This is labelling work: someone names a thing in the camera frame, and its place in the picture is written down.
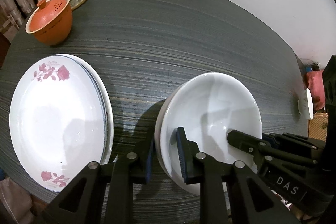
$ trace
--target round table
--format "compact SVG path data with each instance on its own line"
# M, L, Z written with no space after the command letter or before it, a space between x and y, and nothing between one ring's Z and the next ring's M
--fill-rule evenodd
M8 118L21 76L39 59L58 53L86 60L107 88L115 122L110 160L144 139L173 90L205 72L229 74L250 90L264 133L307 136L307 120L297 109L304 86L296 56L246 10L228 0L87 0L73 12L71 33L59 46L38 42L23 24L0 71L0 167L46 202L57 193L35 183L20 165ZM150 183L135 185L133 197L137 223L199 217L199 197L179 188L157 159Z

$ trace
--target teapot lid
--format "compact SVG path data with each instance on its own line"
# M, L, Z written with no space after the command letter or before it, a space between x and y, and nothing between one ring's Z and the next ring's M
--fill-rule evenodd
M37 11L33 14L29 25L31 32L43 28L56 18L67 6L67 0L40 0L36 6L38 7Z

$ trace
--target orange lidded bowl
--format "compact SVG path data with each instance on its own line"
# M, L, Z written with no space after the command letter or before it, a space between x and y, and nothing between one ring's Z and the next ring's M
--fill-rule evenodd
M28 19L26 32L47 45L56 45L67 38L72 26L70 0L41 0Z

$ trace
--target silver bolt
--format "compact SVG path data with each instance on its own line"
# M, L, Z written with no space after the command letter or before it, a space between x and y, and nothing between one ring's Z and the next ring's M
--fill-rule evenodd
M203 152L196 153L196 158L202 160L205 159L205 154Z
M98 163L95 161L92 161L87 165L87 167L90 169L96 169L98 167Z
M241 168L244 168L245 164L243 161L238 160L235 162L235 166L241 169Z
M137 154L134 152L129 152L127 156L130 160L135 159L137 157Z

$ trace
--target table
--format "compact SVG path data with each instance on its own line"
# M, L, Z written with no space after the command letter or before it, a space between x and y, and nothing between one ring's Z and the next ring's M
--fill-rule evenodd
M297 109L304 90L292 49L267 25L228 0L87 0L73 12L67 40L45 46L16 35L0 71L0 167L35 196L56 193L35 183L14 152L9 109L14 89L39 59L77 55L98 72L114 115L111 160L132 150L155 126L164 100L179 85L205 72L241 81L254 96L264 133L307 136ZM134 187L134 221L183 223L199 217L199 197L179 188L154 160L152 180Z

